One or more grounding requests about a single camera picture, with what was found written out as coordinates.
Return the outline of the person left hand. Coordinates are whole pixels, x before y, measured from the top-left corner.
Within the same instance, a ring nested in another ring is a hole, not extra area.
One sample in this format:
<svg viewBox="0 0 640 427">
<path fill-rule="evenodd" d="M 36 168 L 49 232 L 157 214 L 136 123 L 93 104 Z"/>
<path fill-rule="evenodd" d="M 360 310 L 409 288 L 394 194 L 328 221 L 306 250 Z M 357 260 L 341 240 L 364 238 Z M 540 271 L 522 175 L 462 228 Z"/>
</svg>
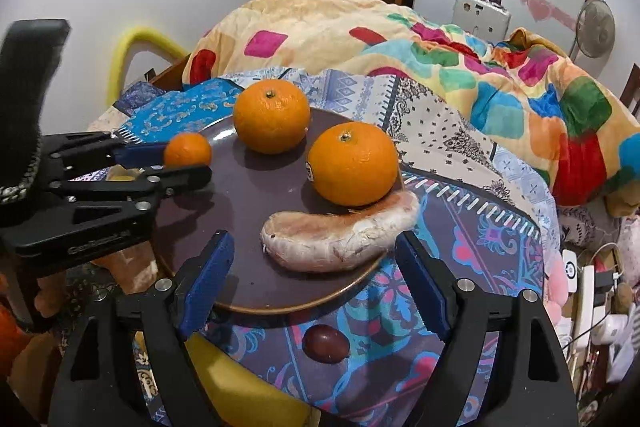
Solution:
<svg viewBox="0 0 640 427">
<path fill-rule="evenodd" d="M 40 277 L 34 283 L 28 283 L 29 291 L 24 293 L 21 287 L 12 291 L 13 274 L 9 277 L 1 273 L 1 377 L 8 377 L 17 355 L 29 344 L 32 334 L 26 333 L 18 325 L 12 313 L 13 297 L 32 297 L 27 306 L 37 319 L 50 319 L 61 311 L 66 301 L 65 273 Z"/>
</svg>

